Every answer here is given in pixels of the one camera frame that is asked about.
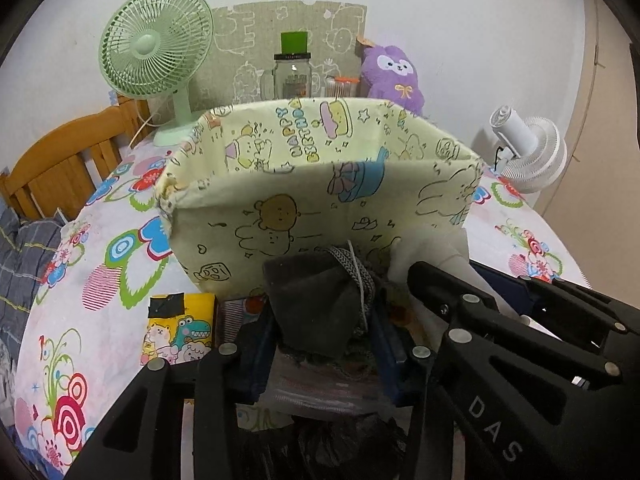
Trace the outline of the white sock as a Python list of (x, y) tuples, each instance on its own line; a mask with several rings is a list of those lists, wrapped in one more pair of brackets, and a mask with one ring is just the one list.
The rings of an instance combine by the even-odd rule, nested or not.
[(456, 323), (495, 321), (511, 312), (472, 267), (463, 230), (405, 232), (392, 246), (387, 277), (408, 292), (416, 318), (432, 338)]

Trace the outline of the dark grey sock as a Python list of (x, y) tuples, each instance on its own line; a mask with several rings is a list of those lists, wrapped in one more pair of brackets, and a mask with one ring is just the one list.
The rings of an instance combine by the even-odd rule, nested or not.
[(372, 316), (390, 317), (397, 287), (364, 264), (352, 244), (269, 259), (262, 276), (282, 352), (352, 379), (374, 372)]

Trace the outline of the floral tablecloth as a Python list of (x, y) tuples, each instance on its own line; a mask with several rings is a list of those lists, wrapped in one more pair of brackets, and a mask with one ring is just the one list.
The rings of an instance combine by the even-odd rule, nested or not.
[(160, 228), (153, 186), (170, 151), (141, 142), (62, 231), (17, 360), (21, 454), (59, 479), (143, 364), (153, 296), (192, 292)]

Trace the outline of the yellow cartoon packet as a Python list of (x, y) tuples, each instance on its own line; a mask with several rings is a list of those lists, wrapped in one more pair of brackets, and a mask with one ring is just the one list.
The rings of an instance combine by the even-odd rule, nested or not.
[(213, 348), (216, 307), (210, 292), (152, 296), (140, 364), (156, 358), (171, 365), (200, 360)]

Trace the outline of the white small fan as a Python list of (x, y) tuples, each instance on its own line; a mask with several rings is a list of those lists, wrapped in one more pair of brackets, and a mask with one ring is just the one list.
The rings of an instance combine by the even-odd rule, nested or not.
[(513, 107), (503, 105), (491, 114), (489, 125), (499, 140), (494, 171), (519, 193), (538, 193), (559, 179), (567, 148), (554, 122), (521, 118)]

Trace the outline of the grey plaid pillow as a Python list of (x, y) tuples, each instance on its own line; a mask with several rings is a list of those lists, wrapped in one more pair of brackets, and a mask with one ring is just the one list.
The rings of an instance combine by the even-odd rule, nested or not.
[(1, 341), (16, 361), (25, 326), (47, 265), (61, 240), (65, 222), (54, 216), (27, 220), (13, 208), (1, 214)]

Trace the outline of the yellow cartoon fabric storage box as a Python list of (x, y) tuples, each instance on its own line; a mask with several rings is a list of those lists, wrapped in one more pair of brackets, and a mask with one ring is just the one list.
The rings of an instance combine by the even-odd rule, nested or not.
[(270, 259), (352, 245), (377, 262), (407, 231), (461, 226), (476, 153), (385, 100), (289, 99), (213, 108), (156, 181), (169, 245), (221, 299), (262, 287)]

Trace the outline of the wooden bed headboard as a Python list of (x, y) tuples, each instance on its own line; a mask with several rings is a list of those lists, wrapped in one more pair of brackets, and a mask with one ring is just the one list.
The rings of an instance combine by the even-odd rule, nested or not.
[(38, 140), (1, 176), (1, 197), (29, 220), (62, 212), (76, 218), (96, 190), (86, 161), (91, 160), (101, 180), (122, 161), (117, 142), (144, 139), (151, 128), (149, 104), (126, 96), (102, 112), (77, 118)]

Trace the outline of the purple plush bunny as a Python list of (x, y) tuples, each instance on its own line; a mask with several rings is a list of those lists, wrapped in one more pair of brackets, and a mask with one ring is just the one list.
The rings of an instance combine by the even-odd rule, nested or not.
[(358, 37), (361, 54), (360, 93), (398, 104), (421, 116), (425, 103), (414, 65), (400, 47), (381, 46)]

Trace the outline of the cotton swab container orange lid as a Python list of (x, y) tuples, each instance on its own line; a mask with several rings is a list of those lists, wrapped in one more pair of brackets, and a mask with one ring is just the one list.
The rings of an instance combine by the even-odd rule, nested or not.
[(324, 95), (328, 98), (356, 98), (360, 79), (345, 76), (327, 76)]

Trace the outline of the glass mason jar mug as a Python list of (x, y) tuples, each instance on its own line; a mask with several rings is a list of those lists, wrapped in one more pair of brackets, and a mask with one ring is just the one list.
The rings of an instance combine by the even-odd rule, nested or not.
[(311, 54), (278, 53), (274, 66), (260, 77), (260, 97), (263, 101), (310, 98), (312, 96)]

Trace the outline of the green desk fan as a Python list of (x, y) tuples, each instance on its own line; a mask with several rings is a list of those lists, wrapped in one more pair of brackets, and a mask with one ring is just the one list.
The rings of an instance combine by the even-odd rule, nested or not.
[(198, 119), (189, 84), (213, 39), (205, 0), (128, 0), (108, 20), (99, 43), (101, 73), (123, 96), (169, 98), (174, 118), (156, 129), (154, 144), (178, 145)]

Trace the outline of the beige cartoon cardboard panel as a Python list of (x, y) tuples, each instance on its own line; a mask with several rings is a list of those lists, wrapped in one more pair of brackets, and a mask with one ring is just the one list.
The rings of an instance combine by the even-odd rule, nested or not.
[(363, 4), (263, 1), (218, 6), (212, 18), (212, 45), (189, 87), (194, 110), (258, 101), (262, 75), (276, 66), (279, 54), (310, 54), (313, 96), (320, 96), (331, 78), (360, 74)]

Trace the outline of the green cup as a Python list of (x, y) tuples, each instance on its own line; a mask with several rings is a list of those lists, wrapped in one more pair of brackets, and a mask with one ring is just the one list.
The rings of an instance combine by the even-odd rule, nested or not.
[(306, 32), (306, 30), (282, 32), (280, 40), (282, 54), (298, 55), (308, 52), (308, 32)]

